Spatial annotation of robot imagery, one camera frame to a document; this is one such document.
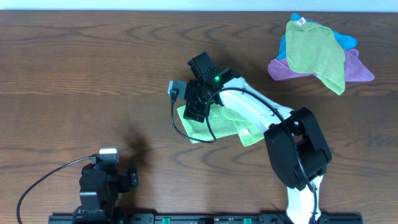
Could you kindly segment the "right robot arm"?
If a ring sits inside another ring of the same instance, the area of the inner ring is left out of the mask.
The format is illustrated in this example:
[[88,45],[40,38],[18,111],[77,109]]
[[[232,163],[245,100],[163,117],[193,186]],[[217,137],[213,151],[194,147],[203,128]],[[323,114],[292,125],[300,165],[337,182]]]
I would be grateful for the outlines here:
[[194,79],[182,83],[183,117],[210,123],[214,106],[224,106],[262,131],[271,166],[287,187],[287,218],[318,223],[320,183],[332,156],[314,114],[282,106],[252,88],[236,71],[220,70],[205,52],[187,63]]

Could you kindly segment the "light green microfiber cloth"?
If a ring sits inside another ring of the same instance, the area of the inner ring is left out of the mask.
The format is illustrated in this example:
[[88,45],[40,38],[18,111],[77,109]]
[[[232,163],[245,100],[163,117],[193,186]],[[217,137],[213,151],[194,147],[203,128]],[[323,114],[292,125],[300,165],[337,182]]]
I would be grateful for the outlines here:
[[[212,141],[213,137],[206,122],[200,123],[183,117],[185,106],[177,108],[178,116],[191,138]],[[253,145],[264,139],[264,134],[255,125],[243,118],[237,112],[220,105],[211,105],[208,117],[210,127],[217,139],[226,136],[238,135],[244,147]]]

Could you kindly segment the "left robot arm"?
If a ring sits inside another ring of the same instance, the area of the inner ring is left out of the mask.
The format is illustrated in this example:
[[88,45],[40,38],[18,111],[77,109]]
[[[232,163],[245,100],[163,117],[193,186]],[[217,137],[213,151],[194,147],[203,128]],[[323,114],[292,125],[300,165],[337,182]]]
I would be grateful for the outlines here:
[[116,206],[120,193],[138,186],[134,158],[127,171],[118,172],[118,153],[93,154],[79,179],[81,205],[73,212],[73,223],[129,223],[129,215]]

